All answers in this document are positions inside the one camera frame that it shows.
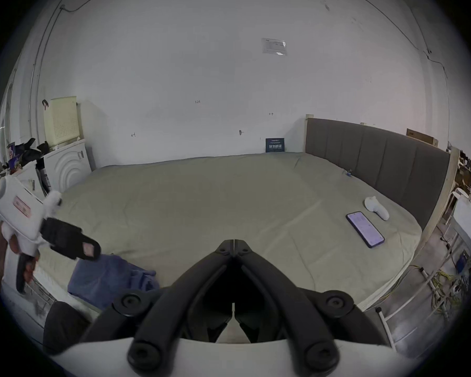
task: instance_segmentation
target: screw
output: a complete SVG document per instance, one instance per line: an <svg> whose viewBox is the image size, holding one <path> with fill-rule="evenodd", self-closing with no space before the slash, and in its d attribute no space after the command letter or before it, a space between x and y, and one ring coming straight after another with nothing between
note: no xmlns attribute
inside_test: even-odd
<svg viewBox="0 0 471 377"><path fill-rule="evenodd" d="M122 305L126 308L131 308L141 303L141 299L137 295L124 296L121 301Z"/></svg>
<svg viewBox="0 0 471 377"><path fill-rule="evenodd" d="M127 354L131 366L141 370L154 370L161 364L159 350L148 342L136 342Z"/></svg>
<svg viewBox="0 0 471 377"><path fill-rule="evenodd" d="M327 306L333 307L335 309L340 309L344 306L344 300L342 300L342 298L339 298L338 296L333 296L331 298L328 298Z"/></svg>
<svg viewBox="0 0 471 377"><path fill-rule="evenodd" d="M308 367L315 370L329 370L339 361L331 342L318 342L311 346L306 354L305 361Z"/></svg>

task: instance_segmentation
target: bed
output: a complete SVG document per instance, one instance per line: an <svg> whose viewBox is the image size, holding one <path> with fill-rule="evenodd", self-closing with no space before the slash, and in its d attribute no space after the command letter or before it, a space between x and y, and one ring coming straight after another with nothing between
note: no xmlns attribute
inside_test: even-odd
<svg viewBox="0 0 471 377"><path fill-rule="evenodd" d="M101 168L64 193L58 217L80 226L103 253L154 269L161 286L237 238L297 286L345 291L364 310L412 261L447 188L450 155L323 119L307 120L304 144L303 153ZM388 221L364 208L368 196L387 208ZM382 245L368 248L348 223L346 214L358 210L385 237ZM38 265L43 285L66 292L75 261L43 249Z"/></svg>

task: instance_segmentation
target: sign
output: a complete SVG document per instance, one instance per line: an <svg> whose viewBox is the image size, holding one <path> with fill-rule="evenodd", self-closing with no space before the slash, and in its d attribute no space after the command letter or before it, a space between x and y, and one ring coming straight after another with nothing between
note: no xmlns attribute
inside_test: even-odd
<svg viewBox="0 0 471 377"><path fill-rule="evenodd" d="M284 138L266 138L265 152L284 152Z"/></svg>

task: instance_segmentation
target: cardboard box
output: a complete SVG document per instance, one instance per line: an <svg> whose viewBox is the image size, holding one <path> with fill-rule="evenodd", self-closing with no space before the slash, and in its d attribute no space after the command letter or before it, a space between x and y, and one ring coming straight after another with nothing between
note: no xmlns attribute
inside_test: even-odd
<svg viewBox="0 0 471 377"><path fill-rule="evenodd" d="M438 147L438 140L433 138L430 135L420 133L419 131L411 130L411 129L406 129L406 135L408 137L415 138L417 140L427 142L428 144L431 144L434 147Z"/></svg>

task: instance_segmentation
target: bed frame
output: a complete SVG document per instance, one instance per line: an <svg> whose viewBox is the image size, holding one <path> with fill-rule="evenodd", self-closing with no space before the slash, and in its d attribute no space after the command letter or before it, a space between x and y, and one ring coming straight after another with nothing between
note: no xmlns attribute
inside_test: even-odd
<svg viewBox="0 0 471 377"><path fill-rule="evenodd" d="M336 120L305 119L304 152L327 159L411 213L426 242L453 188L459 151L448 153L392 131Z"/></svg>

